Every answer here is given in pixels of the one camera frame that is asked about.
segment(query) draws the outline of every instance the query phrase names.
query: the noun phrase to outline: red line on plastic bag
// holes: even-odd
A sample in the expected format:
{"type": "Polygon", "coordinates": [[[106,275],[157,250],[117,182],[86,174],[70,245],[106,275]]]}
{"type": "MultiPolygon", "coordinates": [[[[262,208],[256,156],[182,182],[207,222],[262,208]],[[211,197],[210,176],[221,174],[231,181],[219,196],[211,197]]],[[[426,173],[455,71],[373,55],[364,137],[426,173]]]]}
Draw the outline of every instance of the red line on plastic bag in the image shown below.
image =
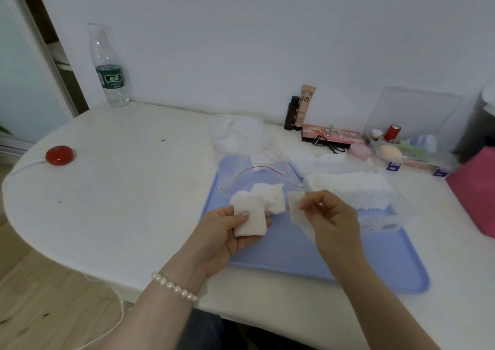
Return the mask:
{"type": "MultiPolygon", "coordinates": [[[[285,174],[282,174],[281,172],[276,171],[275,169],[272,169],[272,168],[271,168],[271,167],[269,167],[269,166],[251,166],[250,168],[247,168],[246,170],[244,170],[244,171],[240,172],[240,173],[239,173],[239,175],[241,175],[242,173],[244,173],[244,172],[248,171],[249,169],[254,169],[254,168],[268,168],[268,169],[270,169],[270,170],[273,170],[275,173],[278,173],[278,174],[283,175],[284,177],[286,177],[286,175],[285,175],[285,174]]],[[[239,175],[238,175],[236,178],[232,179],[232,182],[234,182],[234,181],[235,181],[235,180],[239,177],[239,175]]],[[[229,183],[228,185],[226,185],[225,187],[220,187],[220,188],[218,188],[217,190],[223,190],[223,189],[225,189],[226,187],[230,186],[230,185],[232,184],[232,182],[230,182],[230,183],[229,183]]],[[[299,187],[300,189],[303,189],[303,188],[304,188],[303,186],[298,186],[298,185],[295,185],[294,183],[292,183],[292,185],[293,185],[293,186],[295,186],[295,187],[299,187]]]]}

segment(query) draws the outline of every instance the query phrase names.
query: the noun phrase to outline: black bottle cap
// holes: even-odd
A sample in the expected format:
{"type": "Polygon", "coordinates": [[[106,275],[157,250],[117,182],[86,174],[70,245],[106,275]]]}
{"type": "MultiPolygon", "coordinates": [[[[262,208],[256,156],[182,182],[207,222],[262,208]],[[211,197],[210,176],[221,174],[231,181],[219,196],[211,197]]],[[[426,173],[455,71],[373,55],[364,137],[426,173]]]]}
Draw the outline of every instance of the black bottle cap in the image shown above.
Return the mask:
{"type": "Polygon", "coordinates": [[[298,106],[299,105],[299,96],[292,96],[291,98],[291,105],[295,105],[295,106],[298,106]]]}

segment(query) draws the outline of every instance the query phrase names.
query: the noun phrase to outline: person's left hand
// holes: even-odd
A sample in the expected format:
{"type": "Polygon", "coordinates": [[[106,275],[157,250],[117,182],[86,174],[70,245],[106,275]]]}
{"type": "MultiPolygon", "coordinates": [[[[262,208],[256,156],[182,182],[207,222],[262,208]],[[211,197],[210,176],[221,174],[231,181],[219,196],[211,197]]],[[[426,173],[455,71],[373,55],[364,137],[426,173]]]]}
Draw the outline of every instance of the person's left hand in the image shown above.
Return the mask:
{"type": "MultiPolygon", "coordinates": [[[[229,265],[231,256],[259,241],[262,236],[234,237],[234,228],[243,225],[248,215],[234,215],[229,205],[209,211],[201,218],[193,233],[179,252],[193,255],[206,278],[214,276],[229,265]]],[[[265,213],[266,226],[272,224],[265,213]]]]}

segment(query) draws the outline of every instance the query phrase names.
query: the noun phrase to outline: pink box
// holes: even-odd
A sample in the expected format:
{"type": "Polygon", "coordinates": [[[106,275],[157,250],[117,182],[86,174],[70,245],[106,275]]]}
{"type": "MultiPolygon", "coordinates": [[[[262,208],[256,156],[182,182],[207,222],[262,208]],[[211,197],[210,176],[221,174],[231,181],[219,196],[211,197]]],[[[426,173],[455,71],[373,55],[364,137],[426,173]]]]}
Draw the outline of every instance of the pink box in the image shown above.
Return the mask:
{"type": "Polygon", "coordinates": [[[484,147],[445,180],[479,230],[495,238],[495,147],[484,147]]]}

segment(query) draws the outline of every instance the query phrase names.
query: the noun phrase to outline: bb cream tube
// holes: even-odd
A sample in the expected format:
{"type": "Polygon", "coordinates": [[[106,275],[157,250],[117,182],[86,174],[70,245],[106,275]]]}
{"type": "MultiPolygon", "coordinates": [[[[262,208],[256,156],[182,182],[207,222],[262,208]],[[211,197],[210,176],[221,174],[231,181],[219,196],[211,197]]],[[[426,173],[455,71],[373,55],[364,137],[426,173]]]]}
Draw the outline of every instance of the bb cream tube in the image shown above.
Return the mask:
{"type": "Polygon", "coordinates": [[[299,103],[298,116],[295,119],[294,130],[300,130],[302,128],[309,102],[311,101],[311,98],[313,97],[315,91],[316,87],[307,86],[306,84],[302,85],[301,101],[299,103]]]}

